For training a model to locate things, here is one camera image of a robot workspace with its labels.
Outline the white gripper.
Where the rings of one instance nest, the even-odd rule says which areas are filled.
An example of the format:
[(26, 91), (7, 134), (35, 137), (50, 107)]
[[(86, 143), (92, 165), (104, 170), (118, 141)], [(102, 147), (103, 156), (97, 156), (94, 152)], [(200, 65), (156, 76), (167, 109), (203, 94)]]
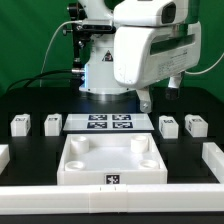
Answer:
[(172, 76), (165, 96), (178, 99), (181, 72), (197, 65), (200, 52), (200, 23), (189, 25), (182, 37), (174, 37), (172, 27), (120, 27), (114, 39), (114, 77), (120, 86), (139, 89), (140, 110), (150, 113), (152, 102), (146, 86)]

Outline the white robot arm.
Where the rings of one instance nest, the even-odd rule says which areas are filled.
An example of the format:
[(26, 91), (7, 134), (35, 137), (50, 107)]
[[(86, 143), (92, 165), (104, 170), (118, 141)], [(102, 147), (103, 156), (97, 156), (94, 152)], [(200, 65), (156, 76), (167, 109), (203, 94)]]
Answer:
[(136, 91), (140, 110), (152, 108), (149, 86), (167, 79), (166, 98), (179, 97), (184, 72), (201, 51), (200, 0), (79, 0), (92, 49), (81, 91), (101, 100)]

